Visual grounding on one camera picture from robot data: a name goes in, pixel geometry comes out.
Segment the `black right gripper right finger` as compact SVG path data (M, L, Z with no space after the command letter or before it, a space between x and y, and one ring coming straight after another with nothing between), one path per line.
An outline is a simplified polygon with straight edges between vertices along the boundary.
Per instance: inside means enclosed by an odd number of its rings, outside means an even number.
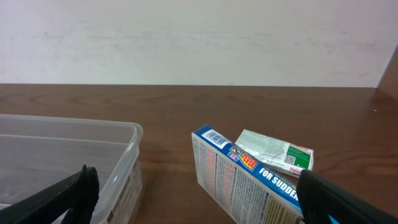
M396 224L394 217L316 175L301 171L297 195L306 224Z

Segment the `blue Kool Fever box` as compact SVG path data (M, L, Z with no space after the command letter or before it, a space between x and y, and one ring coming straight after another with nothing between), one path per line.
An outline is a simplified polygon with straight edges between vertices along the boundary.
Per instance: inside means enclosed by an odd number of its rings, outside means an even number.
M297 186L209 125L192 133L198 183L236 223L304 223Z

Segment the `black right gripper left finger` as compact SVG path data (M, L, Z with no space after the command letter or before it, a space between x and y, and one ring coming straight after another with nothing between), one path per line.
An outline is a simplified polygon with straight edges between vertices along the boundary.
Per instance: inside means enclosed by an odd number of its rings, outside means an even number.
M2 224L46 224L64 215L62 223L89 224L99 199L95 167L82 170L1 210Z

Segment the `white green Panadol box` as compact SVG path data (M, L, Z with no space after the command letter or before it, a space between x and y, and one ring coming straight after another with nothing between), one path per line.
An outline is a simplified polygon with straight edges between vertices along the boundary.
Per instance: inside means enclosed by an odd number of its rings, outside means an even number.
M280 139L244 129L235 142L258 161L273 169L299 177L303 170L313 170L314 151Z

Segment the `clear plastic container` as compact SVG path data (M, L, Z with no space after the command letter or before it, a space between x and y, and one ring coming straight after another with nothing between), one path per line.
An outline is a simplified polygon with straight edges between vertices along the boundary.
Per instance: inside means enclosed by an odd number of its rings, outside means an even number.
M95 167L99 199L92 223L129 223L142 179L139 124L1 115L1 208Z

